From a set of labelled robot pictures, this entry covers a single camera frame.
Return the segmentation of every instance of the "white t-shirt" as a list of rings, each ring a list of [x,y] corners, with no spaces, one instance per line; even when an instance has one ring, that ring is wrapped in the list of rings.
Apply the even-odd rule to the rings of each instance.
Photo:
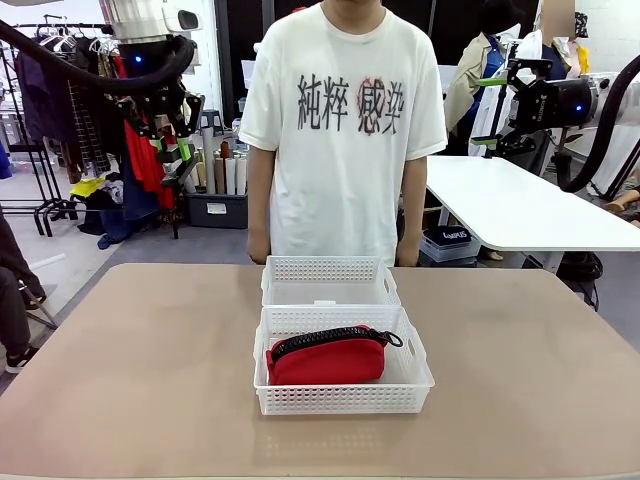
[[[338,30],[320,4],[294,13],[260,44],[240,130],[277,150],[274,255],[392,265],[404,163],[447,144],[431,41],[390,11],[365,35]]]

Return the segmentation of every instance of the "gray storage bin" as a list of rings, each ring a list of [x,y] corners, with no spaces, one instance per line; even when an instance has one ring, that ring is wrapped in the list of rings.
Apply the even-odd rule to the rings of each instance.
[[[237,228],[248,226],[246,195],[187,194],[189,217],[194,227]]]
[[[477,257],[480,253],[480,242],[472,238],[469,243],[441,247],[427,237],[422,237],[420,250],[437,263],[450,262],[461,258]]]

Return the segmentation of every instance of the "hand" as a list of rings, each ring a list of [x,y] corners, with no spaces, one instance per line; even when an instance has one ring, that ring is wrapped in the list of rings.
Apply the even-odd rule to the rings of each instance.
[[[398,243],[396,258],[399,267],[417,267],[420,257],[420,240],[403,237]]]
[[[265,230],[249,230],[247,253],[256,265],[265,265],[267,257],[271,255],[271,239]]]

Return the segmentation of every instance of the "black zipper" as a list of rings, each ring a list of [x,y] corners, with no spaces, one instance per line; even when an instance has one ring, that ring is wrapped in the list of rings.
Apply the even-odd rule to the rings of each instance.
[[[402,347],[404,343],[402,339],[395,333],[378,332],[368,327],[342,327],[332,330],[323,330],[321,332],[312,332],[296,337],[288,338],[281,341],[276,348],[271,351],[271,359],[275,364],[285,355],[297,352],[303,348],[324,345],[325,343],[338,342],[341,340],[351,340],[354,338],[362,338],[366,340],[375,340],[382,346],[387,343],[394,347]]]

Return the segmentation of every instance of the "green handle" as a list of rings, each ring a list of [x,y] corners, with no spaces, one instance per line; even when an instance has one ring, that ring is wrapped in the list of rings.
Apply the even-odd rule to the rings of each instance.
[[[480,85],[481,87],[496,87],[506,84],[506,78],[481,78],[480,80],[478,80],[478,85]]]
[[[475,145],[477,147],[493,147],[498,145],[497,138],[472,138],[469,140],[469,142],[471,143],[471,145]]]

